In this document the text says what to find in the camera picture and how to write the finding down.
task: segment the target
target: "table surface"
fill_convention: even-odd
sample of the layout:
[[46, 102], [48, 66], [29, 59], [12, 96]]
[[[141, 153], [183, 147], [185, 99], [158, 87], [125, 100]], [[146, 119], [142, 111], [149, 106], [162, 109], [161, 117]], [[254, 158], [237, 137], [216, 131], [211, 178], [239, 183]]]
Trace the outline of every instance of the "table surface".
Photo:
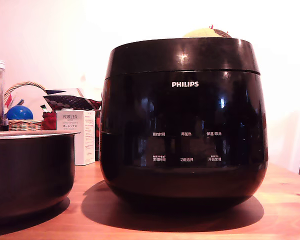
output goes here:
[[0, 239], [300, 240], [300, 175], [269, 164], [246, 202], [221, 213], [169, 216], [128, 208], [103, 181], [98, 162], [76, 166], [66, 200], [35, 220], [0, 227]]

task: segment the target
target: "blue ball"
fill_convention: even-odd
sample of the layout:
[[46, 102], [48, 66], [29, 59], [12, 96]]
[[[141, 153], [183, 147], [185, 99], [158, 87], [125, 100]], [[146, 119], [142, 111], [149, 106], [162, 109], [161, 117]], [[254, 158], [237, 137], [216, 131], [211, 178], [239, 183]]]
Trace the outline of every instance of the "blue ball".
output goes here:
[[26, 106], [13, 106], [6, 113], [8, 120], [32, 120], [34, 115], [32, 111]]

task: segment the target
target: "black rice cooker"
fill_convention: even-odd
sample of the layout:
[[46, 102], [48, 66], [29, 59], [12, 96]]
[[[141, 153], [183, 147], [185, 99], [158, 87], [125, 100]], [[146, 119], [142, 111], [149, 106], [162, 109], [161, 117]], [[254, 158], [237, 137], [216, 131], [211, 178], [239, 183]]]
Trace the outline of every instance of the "black rice cooker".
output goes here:
[[268, 165], [252, 45], [146, 40], [115, 48], [104, 82], [100, 165], [133, 205], [225, 209], [250, 198]]

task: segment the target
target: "black pot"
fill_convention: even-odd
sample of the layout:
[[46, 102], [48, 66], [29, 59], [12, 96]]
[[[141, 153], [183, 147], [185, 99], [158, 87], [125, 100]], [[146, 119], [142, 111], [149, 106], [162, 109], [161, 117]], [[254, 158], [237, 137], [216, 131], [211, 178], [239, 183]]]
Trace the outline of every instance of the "black pot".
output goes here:
[[0, 132], [0, 223], [63, 201], [75, 176], [73, 132]]
[[252, 45], [205, 37], [115, 48], [100, 164], [110, 188], [134, 205], [217, 210], [250, 198], [268, 164]]

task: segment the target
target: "pot rim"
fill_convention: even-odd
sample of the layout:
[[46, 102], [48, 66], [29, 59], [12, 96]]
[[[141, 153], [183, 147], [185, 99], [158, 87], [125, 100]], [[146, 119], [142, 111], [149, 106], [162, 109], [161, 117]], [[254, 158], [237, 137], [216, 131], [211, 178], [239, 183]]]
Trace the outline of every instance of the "pot rim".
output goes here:
[[58, 131], [58, 130], [0, 131], [0, 140], [36, 139], [36, 138], [75, 135], [79, 133], [80, 131]]

